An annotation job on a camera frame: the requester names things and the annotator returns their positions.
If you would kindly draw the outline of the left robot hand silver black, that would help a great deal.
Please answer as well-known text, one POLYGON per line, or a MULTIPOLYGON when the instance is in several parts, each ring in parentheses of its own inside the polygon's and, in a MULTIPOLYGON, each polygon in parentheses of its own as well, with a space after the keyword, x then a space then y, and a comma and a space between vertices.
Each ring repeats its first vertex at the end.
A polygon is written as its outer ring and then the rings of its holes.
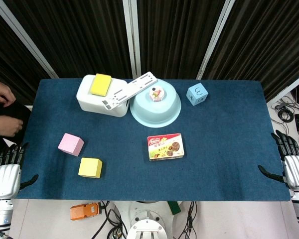
POLYGON ((28 144, 12 144, 0 153, 0 200, 15 198, 19 191, 34 184, 38 175, 21 182, 22 165, 28 144))

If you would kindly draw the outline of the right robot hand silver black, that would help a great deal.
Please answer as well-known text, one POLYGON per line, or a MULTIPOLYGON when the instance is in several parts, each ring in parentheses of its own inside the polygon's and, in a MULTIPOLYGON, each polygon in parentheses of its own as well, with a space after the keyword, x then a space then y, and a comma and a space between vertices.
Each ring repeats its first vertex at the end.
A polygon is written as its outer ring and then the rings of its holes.
POLYGON ((290 190, 299 192, 299 145, 294 138, 279 130, 276 130, 271 136, 278 147, 283 175, 270 173, 261 165, 258 165, 258 169, 267 178, 285 183, 290 190))

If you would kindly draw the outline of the person hand bare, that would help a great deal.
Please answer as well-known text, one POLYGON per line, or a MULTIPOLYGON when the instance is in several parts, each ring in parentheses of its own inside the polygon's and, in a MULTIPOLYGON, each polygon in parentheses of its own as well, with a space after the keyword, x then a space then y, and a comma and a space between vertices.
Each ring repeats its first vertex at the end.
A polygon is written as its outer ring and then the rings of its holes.
POLYGON ((3 107, 8 107, 15 102, 16 98, 9 86, 0 82, 0 103, 3 107))
POLYGON ((14 137, 22 130, 23 121, 9 116, 0 116, 0 135, 14 137))

